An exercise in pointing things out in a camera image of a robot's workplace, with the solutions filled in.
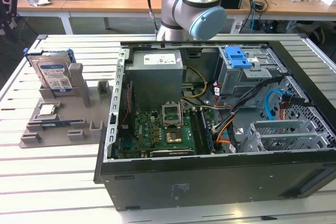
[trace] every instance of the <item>light blue end cap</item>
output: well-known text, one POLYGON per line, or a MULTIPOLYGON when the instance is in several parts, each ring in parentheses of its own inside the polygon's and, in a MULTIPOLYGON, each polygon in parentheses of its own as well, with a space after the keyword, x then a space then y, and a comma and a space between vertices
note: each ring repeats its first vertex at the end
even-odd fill
POLYGON ((202 12, 192 23, 189 34, 195 39, 208 40, 216 36, 224 27, 226 11, 220 6, 202 12))

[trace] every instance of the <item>yellow wire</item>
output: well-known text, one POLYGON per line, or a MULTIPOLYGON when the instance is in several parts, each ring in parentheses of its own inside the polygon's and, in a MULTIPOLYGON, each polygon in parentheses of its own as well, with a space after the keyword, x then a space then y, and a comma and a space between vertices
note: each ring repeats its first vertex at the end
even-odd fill
POLYGON ((201 75, 200 74, 200 72, 198 72, 196 69, 194 69, 194 68, 192 68, 192 67, 190 67, 190 66, 186 66, 187 68, 190 68, 190 69, 192 69, 192 70, 194 70, 201 78, 202 78, 202 80, 203 80, 203 82, 204 82, 204 88, 203 88, 203 90, 201 91, 201 93, 199 93, 199 94, 195 94, 195 95, 191 95, 190 97, 181 97, 181 98, 197 98, 197 97, 200 97, 201 95, 203 95, 204 93, 205 93, 205 91, 206 91, 206 80, 205 80, 205 78, 203 77, 203 75, 201 75))

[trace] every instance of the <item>motherboard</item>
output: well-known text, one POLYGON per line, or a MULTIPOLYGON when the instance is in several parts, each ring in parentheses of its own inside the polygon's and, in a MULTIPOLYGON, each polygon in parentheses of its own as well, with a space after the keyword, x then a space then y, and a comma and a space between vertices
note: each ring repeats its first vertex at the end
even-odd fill
POLYGON ((213 147, 202 141, 207 139, 206 135, 214 124, 211 110, 136 111, 134 130, 122 130, 119 158, 210 153, 213 147))

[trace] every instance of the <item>gray robot arm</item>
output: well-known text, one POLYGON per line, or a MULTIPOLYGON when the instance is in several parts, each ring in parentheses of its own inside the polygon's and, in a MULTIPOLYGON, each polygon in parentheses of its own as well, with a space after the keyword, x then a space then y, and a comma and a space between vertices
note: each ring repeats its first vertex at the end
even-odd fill
POLYGON ((208 40, 224 27, 221 0, 162 0, 157 40, 208 40))

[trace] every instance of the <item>green motherboard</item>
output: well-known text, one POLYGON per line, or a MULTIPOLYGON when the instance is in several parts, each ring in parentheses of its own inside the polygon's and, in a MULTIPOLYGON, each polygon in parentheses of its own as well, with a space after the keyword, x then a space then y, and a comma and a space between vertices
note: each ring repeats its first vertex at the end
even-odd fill
MULTIPOLYGON (((179 112, 166 111, 165 120, 176 120, 179 112)), ((119 144, 119 158, 149 157, 149 152, 159 150, 188 150, 195 155, 191 116, 192 110, 181 113, 182 126, 164 126, 162 111, 137 111, 135 113, 133 136, 124 137, 119 144)), ((212 111, 204 111, 206 124, 214 125, 212 111)))

